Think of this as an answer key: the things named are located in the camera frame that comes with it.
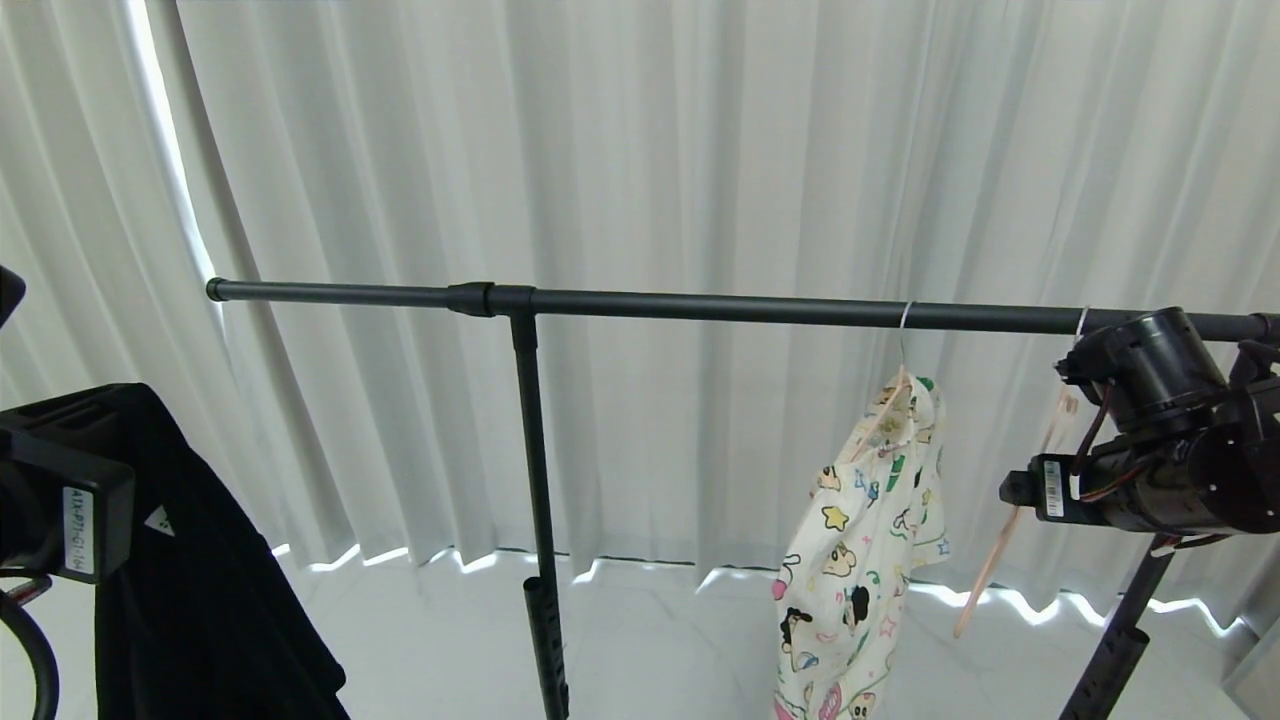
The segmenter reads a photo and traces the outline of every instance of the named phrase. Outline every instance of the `horizontal bar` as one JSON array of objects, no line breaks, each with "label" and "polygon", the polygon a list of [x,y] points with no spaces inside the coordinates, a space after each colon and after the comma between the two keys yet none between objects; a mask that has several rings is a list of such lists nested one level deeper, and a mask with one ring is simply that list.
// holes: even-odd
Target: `horizontal bar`
[{"label": "horizontal bar", "polygon": [[[451,288],[367,284],[269,283],[209,281],[214,300],[278,300],[337,305],[392,305],[445,307]],[[539,290],[531,292],[532,311],[539,315],[590,315],[604,318],[658,318],[723,320],[736,323],[790,323],[896,328],[905,302],[883,300],[819,300],[804,297],[751,297],[736,295],[680,295],[657,292],[598,292]],[[529,309],[492,306],[493,314]],[[1074,334],[1082,307],[1034,307],[1021,305],[957,305],[913,302],[906,327],[934,331]],[[1084,331],[1091,332],[1143,315],[1146,310],[1091,307]],[[1189,313],[1204,341],[1239,342],[1275,333],[1276,315],[1211,315]]]}]

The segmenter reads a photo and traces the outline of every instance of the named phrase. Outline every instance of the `white curtain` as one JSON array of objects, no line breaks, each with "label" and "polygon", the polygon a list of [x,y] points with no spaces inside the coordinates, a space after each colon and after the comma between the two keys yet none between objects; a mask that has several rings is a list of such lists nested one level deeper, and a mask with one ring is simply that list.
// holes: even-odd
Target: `white curtain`
[{"label": "white curtain", "polygon": [[[195,224],[228,277],[1280,307],[1268,4],[148,12]],[[159,202],[161,190],[143,190],[140,202]],[[96,240],[76,231],[79,247]],[[180,236],[148,228],[129,247],[177,258]],[[157,291],[152,311],[189,305],[205,315],[180,332],[220,338],[192,295],[202,278],[173,261],[164,282],[180,301]],[[365,557],[407,546],[419,561],[451,544],[466,560],[532,546],[504,322],[224,311],[227,363],[202,359],[218,368],[193,401],[210,407],[201,432],[251,438],[225,447],[252,457],[215,466],[253,488],[255,519],[278,519],[270,537],[306,561],[352,542]],[[812,473],[897,363],[886,331],[539,327],[557,541],[580,570],[599,555],[776,565]],[[193,375],[200,365],[172,365],[192,361],[195,342],[146,361]],[[908,333],[909,364],[938,378],[954,419],[955,553],[928,578],[972,582],[1007,511],[996,487],[1036,451],[1066,348]],[[996,579],[1032,605],[1068,587],[1106,609],[1144,542],[1027,521]],[[1275,547],[1236,538],[1181,553],[1162,594],[1199,596],[1229,621]]]},{"label": "white curtain", "polygon": [[127,8],[0,4],[0,407],[146,382],[264,533],[282,534]]}]

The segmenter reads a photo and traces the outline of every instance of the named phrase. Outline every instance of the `cartoon print shirt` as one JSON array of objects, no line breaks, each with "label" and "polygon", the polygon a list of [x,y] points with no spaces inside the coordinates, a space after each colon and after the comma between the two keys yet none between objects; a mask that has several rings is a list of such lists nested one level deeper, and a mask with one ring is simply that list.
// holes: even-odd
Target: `cartoon print shirt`
[{"label": "cartoon print shirt", "polygon": [[[818,473],[773,583],[778,689],[771,720],[865,720],[893,665],[913,568],[950,553],[938,468],[942,396],[886,387]],[[858,457],[852,452],[870,434]]]}]

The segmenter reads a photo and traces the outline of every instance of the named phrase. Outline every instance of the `yellow star print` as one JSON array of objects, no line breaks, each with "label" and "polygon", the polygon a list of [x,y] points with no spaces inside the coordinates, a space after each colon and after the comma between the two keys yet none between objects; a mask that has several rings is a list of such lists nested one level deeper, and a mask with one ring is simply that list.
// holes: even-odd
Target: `yellow star print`
[{"label": "yellow star print", "polygon": [[822,514],[827,518],[828,529],[845,532],[845,525],[849,524],[849,515],[845,515],[841,509],[828,505],[822,509]]}]

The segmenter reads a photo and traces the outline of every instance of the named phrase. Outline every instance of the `white label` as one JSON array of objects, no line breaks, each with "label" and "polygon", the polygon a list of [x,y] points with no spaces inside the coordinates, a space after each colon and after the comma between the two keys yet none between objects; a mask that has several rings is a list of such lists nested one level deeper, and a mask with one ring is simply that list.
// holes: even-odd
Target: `white label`
[{"label": "white label", "polygon": [[169,514],[164,511],[164,505],[157,506],[151,515],[147,515],[147,519],[143,520],[142,524],[152,530],[160,530],[161,533],[173,537],[173,525],[169,524]]},{"label": "white label", "polygon": [[1062,507],[1062,468],[1056,461],[1044,462],[1044,511],[1050,518],[1061,518]]},{"label": "white label", "polygon": [[79,488],[63,488],[63,564],[93,574],[93,493]]}]

